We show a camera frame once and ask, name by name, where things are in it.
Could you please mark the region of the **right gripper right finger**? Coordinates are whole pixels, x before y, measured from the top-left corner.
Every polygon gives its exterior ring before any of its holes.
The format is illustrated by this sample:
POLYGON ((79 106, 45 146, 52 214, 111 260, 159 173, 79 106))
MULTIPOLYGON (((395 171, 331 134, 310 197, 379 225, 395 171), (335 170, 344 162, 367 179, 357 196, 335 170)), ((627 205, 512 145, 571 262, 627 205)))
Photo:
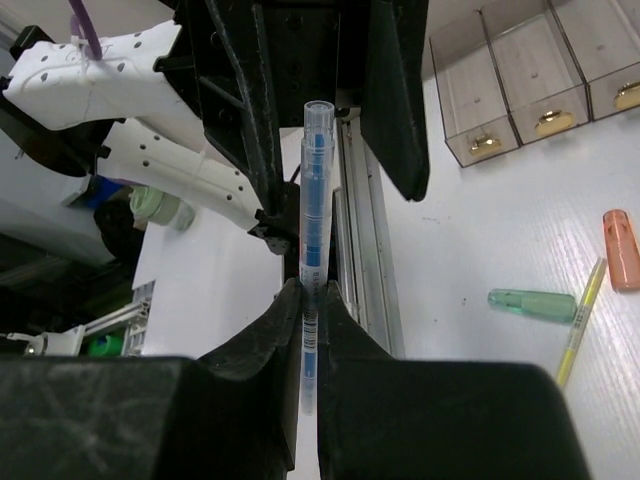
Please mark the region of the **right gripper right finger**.
POLYGON ((522 363, 392 357, 337 284, 320 306, 317 434, 324 479, 586 479, 555 381, 522 363))

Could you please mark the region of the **blue thin pen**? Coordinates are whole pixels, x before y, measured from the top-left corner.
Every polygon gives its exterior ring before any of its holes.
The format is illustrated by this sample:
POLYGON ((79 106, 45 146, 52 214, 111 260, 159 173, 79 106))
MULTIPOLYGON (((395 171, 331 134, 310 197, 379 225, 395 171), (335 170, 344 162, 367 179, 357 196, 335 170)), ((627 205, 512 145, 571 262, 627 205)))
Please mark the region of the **blue thin pen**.
POLYGON ((301 409, 316 406, 319 304, 328 280, 334 160, 334 105, 314 100, 304 105, 300 163, 299 278, 304 289, 301 409))

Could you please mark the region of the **yellow thin pen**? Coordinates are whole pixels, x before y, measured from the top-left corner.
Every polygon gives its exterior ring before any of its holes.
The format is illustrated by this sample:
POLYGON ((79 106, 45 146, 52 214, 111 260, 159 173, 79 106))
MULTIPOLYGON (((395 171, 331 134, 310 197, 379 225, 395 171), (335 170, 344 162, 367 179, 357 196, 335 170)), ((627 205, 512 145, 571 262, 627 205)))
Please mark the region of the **yellow thin pen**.
POLYGON ((601 289, 606 268, 606 260, 602 257, 598 258, 582 292, 582 296, 569 331, 567 344, 565 345, 562 359, 556 374, 556 383, 561 389, 564 389, 568 383, 588 320, 601 289))

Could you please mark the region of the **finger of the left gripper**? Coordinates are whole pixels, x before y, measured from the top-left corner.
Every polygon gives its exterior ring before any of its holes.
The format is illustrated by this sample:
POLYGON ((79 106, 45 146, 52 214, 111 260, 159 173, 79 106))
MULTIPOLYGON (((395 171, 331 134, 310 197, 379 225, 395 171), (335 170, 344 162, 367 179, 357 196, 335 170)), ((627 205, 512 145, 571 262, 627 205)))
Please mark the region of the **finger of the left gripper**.
POLYGON ((262 6, 257 1, 181 1, 205 138, 249 180, 260 206, 249 232, 276 255, 293 244, 279 119, 262 6))
POLYGON ((361 132, 407 201, 425 198, 430 174, 421 77, 428 3, 373 1, 361 132))

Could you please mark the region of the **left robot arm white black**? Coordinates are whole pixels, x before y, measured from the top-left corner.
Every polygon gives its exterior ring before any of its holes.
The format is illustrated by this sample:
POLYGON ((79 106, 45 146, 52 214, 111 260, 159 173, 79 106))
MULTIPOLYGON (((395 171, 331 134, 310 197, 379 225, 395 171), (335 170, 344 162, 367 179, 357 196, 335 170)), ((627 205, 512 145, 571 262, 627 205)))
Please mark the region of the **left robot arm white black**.
POLYGON ((56 172, 117 162, 186 189, 276 254, 299 238, 298 188, 280 132, 304 105, 358 109, 362 136, 401 195, 430 172, 421 69, 424 1, 173 1, 173 16, 112 38, 57 44, 26 27, 1 81, 1 127, 56 172))

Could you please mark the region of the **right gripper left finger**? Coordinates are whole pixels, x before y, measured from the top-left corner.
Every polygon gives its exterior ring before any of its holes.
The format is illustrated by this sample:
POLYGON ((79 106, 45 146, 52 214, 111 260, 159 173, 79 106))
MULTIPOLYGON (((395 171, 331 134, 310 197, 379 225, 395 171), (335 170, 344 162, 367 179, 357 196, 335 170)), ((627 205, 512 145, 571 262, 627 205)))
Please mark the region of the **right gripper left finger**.
POLYGON ((5 479, 283 479, 295 466, 302 289, 183 357, 5 357, 5 479))

